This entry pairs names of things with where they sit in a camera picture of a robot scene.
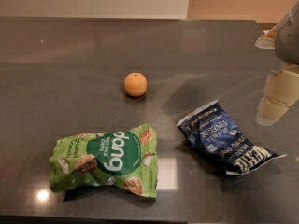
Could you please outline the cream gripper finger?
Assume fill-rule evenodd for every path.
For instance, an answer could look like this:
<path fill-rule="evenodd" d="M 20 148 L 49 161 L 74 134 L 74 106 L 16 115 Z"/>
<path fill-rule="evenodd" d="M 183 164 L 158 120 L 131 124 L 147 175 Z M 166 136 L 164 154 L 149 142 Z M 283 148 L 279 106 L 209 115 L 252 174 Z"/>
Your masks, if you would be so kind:
<path fill-rule="evenodd" d="M 257 123 L 272 126 L 299 100 L 299 66 L 286 64 L 267 76 L 257 115 Z"/>
<path fill-rule="evenodd" d="M 277 32 L 278 26 L 275 25 L 256 40 L 255 46 L 259 49 L 274 49 Z"/>

